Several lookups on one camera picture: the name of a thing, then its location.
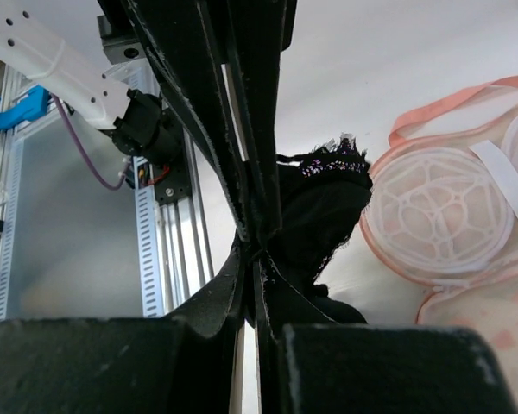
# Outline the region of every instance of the blue plastic part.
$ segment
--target blue plastic part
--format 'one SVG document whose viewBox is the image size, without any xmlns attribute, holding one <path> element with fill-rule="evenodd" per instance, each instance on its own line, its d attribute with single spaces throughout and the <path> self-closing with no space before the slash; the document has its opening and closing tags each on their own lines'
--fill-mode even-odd
<svg viewBox="0 0 518 414">
<path fill-rule="evenodd" d="M 23 121 L 35 121 L 47 114 L 50 93 L 41 86 L 35 86 L 28 95 L 10 110 L 0 112 L 0 131 L 14 128 Z"/>
</svg>

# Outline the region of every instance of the textured black block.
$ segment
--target textured black block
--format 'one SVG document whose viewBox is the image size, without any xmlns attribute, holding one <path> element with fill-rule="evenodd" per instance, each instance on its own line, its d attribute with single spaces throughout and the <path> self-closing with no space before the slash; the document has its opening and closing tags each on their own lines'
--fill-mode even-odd
<svg viewBox="0 0 518 414">
<path fill-rule="evenodd" d="M 466 329 L 284 328 L 283 412 L 515 413 L 499 366 Z"/>
<path fill-rule="evenodd" d="M 0 414 L 165 413 L 181 323 L 0 323 Z"/>
</svg>

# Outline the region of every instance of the white robotic arm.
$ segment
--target white robotic arm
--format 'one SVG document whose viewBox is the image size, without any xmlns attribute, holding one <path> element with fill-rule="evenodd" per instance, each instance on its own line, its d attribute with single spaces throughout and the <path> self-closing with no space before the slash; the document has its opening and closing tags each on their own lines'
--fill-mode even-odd
<svg viewBox="0 0 518 414">
<path fill-rule="evenodd" d="M 0 60 L 64 99 L 96 129 L 114 129 L 129 107 L 126 84 L 106 78 L 14 0 L 0 0 Z"/>
<path fill-rule="evenodd" d="M 0 0 L 0 60 L 65 100 L 123 153 L 165 166 L 181 138 L 161 101 L 106 78 L 14 0 Z"/>
</svg>

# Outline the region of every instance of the mesh laundry bag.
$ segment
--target mesh laundry bag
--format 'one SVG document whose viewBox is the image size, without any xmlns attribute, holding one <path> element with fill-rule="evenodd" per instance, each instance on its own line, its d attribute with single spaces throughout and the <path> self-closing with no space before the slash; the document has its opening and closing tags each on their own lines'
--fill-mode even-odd
<svg viewBox="0 0 518 414">
<path fill-rule="evenodd" d="M 418 322 L 477 330 L 493 345 L 518 402 L 518 103 L 475 129 L 412 135 L 499 87 L 518 88 L 518 77 L 398 118 L 389 151 L 370 169 L 373 194 L 361 227 L 380 260 L 433 288 Z"/>
<path fill-rule="evenodd" d="M 518 276 L 436 293 L 420 308 L 417 322 L 461 325 L 482 335 L 495 351 L 518 404 Z"/>
</svg>

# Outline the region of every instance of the white plastic housing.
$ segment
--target white plastic housing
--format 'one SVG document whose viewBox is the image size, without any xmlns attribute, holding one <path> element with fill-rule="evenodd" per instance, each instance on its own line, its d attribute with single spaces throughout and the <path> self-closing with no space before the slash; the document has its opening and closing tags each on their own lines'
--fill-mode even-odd
<svg viewBox="0 0 518 414">
<path fill-rule="evenodd" d="M 105 78 L 12 0 L 0 0 L 0 60 L 65 100 L 96 129 L 114 129 L 129 106 L 126 84 Z"/>
</svg>

